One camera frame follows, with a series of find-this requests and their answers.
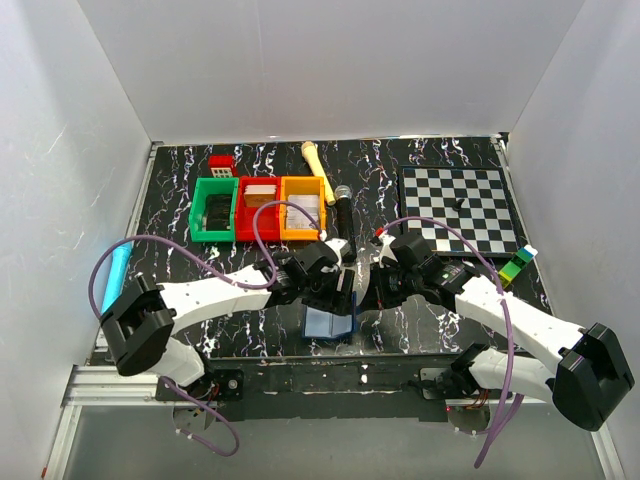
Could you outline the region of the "navy blue card holder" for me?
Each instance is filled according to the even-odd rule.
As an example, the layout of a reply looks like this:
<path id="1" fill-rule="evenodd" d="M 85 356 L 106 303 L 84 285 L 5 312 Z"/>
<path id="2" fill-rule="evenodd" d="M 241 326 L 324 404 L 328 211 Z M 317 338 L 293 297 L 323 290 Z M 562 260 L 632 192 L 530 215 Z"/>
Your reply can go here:
<path id="1" fill-rule="evenodd" d="M 353 292 L 350 312 L 337 315 L 306 306 L 302 322 L 302 338 L 310 340 L 341 340 L 357 330 L 357 294 Z"/>

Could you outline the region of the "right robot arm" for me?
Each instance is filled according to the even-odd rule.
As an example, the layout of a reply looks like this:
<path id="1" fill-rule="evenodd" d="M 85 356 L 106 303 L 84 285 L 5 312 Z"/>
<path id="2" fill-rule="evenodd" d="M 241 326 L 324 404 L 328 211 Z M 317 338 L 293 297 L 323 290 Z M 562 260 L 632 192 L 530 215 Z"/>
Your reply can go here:
<path id="1" fill-rule="evenodd" d="M 438 382 L 470 394 L 507 386 L 515 394 L 553 404 L 571 423 L 597 431 L 632 390 L 635 380 L 618 337 L 596 323 L 563 321 L 515 297 L 472 266 L 443 261 L 416 232 L 378 233 L 381 251 L 370 267 L 363 311 L 386 310 L 422 296 L 489 327 L 526 351 L 510 358 L 487 345 L 468 347 Z"/>

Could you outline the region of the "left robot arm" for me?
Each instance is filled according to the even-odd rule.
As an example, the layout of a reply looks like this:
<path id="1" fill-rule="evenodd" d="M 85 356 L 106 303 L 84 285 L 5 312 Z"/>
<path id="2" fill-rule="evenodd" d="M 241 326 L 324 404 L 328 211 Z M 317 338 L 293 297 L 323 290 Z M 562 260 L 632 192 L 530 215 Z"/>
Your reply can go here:
<path id="1" fill-rule="evenodd" d="M 296 300 L 332 314 L 349 314 L 354 273 L 343 266 L 347 250 L 343 239 L 318 241 L 276 255 L 274 266 L 260 261 L 226 280 L 157 284 L 148 275 L 138 277 L 100 318 L 118 373 L 154 373 L 190 387 L 209 369 L 202 354 L 175 336 L 194 324 Z"/>

